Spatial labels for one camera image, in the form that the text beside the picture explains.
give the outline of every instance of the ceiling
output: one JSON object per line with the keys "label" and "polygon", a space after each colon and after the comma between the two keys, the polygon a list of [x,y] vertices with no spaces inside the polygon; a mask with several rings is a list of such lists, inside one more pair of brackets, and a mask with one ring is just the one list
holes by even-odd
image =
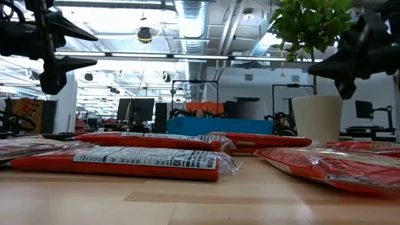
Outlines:
{"label": "ceiling", "polygon": [[[243,0],[243,8],[248,9],[254,16],[245,20],[242,11],[234,11],[239,16],[234,39],[229,46],[228,54],[250,50],[264,35],[268,28],[268,20],[274,9],[276,0]],[[364,6],[376,4],[375,1],[363,1]],[[58,51],[79,52],[113,52],[113,53],[182,53],[179,37],[179,20],[177,13],[172,10],[149,9],[149,4],[158,5],[160,1],[130,1],[130,0],[55,0],[54,9],[61,10],[64,17],[79,26],[81,29],[97,36],[99,41],[90,42],[73,37],[67,37],[67,44]],[[221,35],[224,30],[226,15],[232,0],[207,1],[207,39],[205,54],[216,54]],[[173,7],[173,2],[166,0],[166,7]],[[27,20],[32,19],[32,13],[24,13]],[[138,41],[137,32],[140,27],[151,28],[152,36],[156,36],[150,43]],[[326,58],[335,51],[328,49],[326,54],[319,53],[317,58]],[[277,49],[269,49],[271,56],[281,56]],[[215,74],[215,62],[208,61],[207,77]],[[2,97],[37,96],[48,98],[38,85],[36,74],[43,71],[43,62],[30,61],[23,57],[0,57],[0,83],[19,84],[19,87],[0,86]],[[245,74],[253,74],[253,81],[248,85],[267,83],[291,83],[292,75],[298,75],[299,82],[306,80],[303,72],[308,64],[271,63],[270,69],[251,69],[230,67],[222,73],[220,84],[243,84]],[[281,76],[282,68],[291,68],[285,71],[287,76]],[[171,82],[163,81],[163,74],[171,79],[186,79],[185,63],[183,61],[117,61],[99,60],[98,64],[75,71],[78,80],[78,106],[99,114],[113,114],[118,108],[118,99],[126,97],[143,98],[149,96],[158,101],[171,100]],[[93,80],[87,81],[86,74],[92,74]],[[117,87],[119,94],[111,91],[109,86]],[[188,97],[189,86],[180,85],[176,95],[182,101]]]}

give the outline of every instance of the smoke detector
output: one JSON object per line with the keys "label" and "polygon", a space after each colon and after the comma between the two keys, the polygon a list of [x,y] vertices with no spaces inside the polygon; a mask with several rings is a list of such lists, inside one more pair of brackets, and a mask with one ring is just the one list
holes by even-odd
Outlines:
{"label": "smoke detector", "polygon": [[254,19],[253,11],[254,11],[253,8],[244,9],[243,10],[243,14],[244,14],[243,19],[245,21],[250,21],[250,20]]}

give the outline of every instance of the black metal frame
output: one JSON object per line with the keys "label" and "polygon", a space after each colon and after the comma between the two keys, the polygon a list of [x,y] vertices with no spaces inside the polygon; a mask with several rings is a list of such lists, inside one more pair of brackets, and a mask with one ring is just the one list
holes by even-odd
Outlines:
{"label": "black metal frame", "polygon": [[218,114],[218,103],[219,103],[219,85],[218,81],[198,81],[198,80],[172,80],[172,90],[171,90],[171,109],[174,109],[174,84],[176,82],[189,83],[189,84],[202,84],[202,83],[215,83],[217,84],[217,114]]}
{"label": "black metal frame", "polygon": [[[300,87],[310,87],[312,90],[314,90],[313,85],[301,85],[301,84],[273,84],[272,85],[272,118],[275,120],[275,87],[287,87],[287,88],[300,88]],[[275,131],[275,123],[274,126],[272,127],[272,133]]]}

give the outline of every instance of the blue bin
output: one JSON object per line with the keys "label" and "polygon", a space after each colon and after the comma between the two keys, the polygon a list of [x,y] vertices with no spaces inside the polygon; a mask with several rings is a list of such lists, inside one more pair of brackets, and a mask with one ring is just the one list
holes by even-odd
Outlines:
{"label": "blue bin", "polygon": [[168,134],[204,135],[213,131],[272,134],[273,122],[252,119],[175,117],[167,121]]}

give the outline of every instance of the exposed ductwork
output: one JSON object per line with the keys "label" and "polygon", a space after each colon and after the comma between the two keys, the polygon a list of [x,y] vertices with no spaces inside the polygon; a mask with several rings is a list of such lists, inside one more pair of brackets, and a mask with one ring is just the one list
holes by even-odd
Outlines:
{"label": "exposed ductwork", "polygon": [[[208,2],[182,0],[175,2],[176,11],[179,14],[179,35],[182,38],[205,38]],[[197,40],[182,40],[184,54],[204,54],[206,43]],[[187,62],[185,65],[186,79],[206,80],[206,63]],[[189,85],[191,101],[201,101],[204,85]]]}

